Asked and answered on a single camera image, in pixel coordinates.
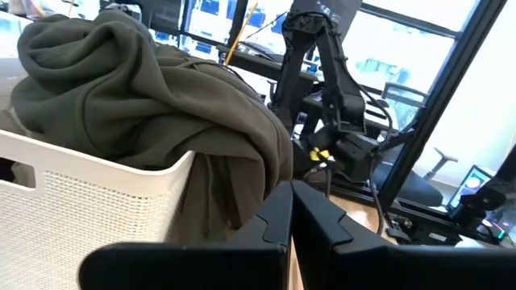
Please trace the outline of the black cylindrical device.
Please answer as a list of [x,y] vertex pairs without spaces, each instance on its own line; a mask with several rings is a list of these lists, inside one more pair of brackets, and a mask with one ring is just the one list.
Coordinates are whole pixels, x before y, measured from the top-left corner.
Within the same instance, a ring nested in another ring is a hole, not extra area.
[[451,219],[460,227],[475,231],[488,211],[498,209],[505,202],[504,193],[486,184],[473,194],[462,195],[459,204],[451,212]]

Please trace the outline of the black office chair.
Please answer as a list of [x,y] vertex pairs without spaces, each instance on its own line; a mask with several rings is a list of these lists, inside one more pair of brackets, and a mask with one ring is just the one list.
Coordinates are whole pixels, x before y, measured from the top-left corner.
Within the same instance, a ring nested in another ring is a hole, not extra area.
[[[381,155],[382,163],[378,164],[373,174],[373,179],[377,190],[382,188],[382,185],[388,177],[388,174],[390,174],[392,171],[392,167],[400,155],[402,148],[403,145],[400,145],[394,149],[390,149],[387,152],[384,152]],[[443,195],[438,189],[431,185],[430,181],[446,163],[456,163],[458,159],[444,153],[437,147],[435,147],[435,151],[440,155],[439,162],[424,176],[420,176],[414,171],[411,171],[406,179],[406,182],[401,187],[397,195],[398,197],[430,207],[441,206]]]

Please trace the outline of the mesh office chair backrest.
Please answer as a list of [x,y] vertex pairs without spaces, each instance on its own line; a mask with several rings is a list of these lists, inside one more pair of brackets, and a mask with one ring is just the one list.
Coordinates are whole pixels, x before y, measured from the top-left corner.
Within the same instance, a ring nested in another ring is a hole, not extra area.
[[428,95],[404,85],[386,82],[381,98],[395,113],[397,128],[402,130],[414,119],[418,110],[426,105]]

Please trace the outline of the black frame base rail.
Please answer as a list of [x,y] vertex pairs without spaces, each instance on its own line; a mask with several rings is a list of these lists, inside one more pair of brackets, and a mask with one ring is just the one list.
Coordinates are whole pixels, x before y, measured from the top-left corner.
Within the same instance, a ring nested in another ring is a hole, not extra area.
[[361,225],[375,232],[383,225],[381,236],[398,244],[474,247],[499,246],[502,237],[495,228],[481,223],[475,231],[456,224],[448,213],[429,208],[406,199],[397,199],[383,208],[385,218],[378,217],[375,201],[366,184],[347,182],[335,174],[331,182],[317,181],[315,187],[325,192],[331,201],[341,207]]

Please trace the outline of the laptop with lit screen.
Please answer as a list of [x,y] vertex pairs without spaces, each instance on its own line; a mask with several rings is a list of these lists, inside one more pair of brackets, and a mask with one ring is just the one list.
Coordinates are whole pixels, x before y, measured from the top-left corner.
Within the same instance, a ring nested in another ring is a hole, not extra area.
[[487,167],[473,165],[465,178],[461,181],[459,188],[453,194],[451,200],[447,203],[446,209],[453,210],[460,202],[463,195],[475,194],[477,190],[494,177],[496,171]]

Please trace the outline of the dark olive hoodie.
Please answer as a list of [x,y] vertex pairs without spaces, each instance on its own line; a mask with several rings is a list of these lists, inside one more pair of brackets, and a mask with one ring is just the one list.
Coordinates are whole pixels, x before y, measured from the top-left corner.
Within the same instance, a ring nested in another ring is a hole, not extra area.
[[254,89],[221,64],[156,43],[121,11],[35,21],[17,50],[27,76],[11,100],[36,137],[143,170],[194,152],[179,243],[223,240],[292,179],[289,133]]

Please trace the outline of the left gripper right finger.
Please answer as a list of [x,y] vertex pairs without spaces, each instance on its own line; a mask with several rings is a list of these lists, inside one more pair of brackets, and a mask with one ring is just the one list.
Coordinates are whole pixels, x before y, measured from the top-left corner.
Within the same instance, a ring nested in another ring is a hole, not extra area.
[[516,250],[397,246],[304,182],[291,182],[305,290],[516,290]]

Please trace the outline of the white perforated plastic basket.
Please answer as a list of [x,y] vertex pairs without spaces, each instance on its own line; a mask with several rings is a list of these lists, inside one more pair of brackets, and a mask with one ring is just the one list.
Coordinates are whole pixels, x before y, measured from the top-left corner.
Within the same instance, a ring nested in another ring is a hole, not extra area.
[[0,290],[79,290],[82,260],[114,242],[164,242],[194,160],[146,172],[23,135],[0,110]]

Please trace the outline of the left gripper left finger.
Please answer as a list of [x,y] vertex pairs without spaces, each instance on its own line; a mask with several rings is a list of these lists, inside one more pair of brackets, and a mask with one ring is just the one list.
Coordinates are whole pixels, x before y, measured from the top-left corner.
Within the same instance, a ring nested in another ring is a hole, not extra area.
[[280,183],[225,242],[120,242],[88,254],[80,290],[287,290],[293,190]]

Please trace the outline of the black desk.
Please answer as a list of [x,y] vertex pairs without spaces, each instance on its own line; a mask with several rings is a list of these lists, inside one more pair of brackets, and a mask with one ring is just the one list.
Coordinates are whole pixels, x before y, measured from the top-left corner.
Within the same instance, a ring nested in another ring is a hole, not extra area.
[[[229,48],[224,45],[217,45],[216,48],[219,54],[229,52]],[[275,81],[281,74],[281,63],[239,51],[233,52],[230,65]],[[300,72],[299,77],[305,81],[319,81],[312,73]]]

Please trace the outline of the black frame post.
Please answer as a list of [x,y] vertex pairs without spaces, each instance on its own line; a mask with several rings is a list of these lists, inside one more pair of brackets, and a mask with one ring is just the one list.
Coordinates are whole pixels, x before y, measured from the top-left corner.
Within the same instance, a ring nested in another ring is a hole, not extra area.
[[384,208],[388,209],[397,198],[448,103],[507,2],[508,0],[476,0],[474,10],[431,86],[427,107],[415,136],[402,148],[379,192],[379,201]]
[[229,38],[227,45],[230,46],[236,42],[236,38],[243,27],[244,17],[248,6],[248,0],[237,0],[235,5],[235,12],[233,14],[231,29],[229,31]]

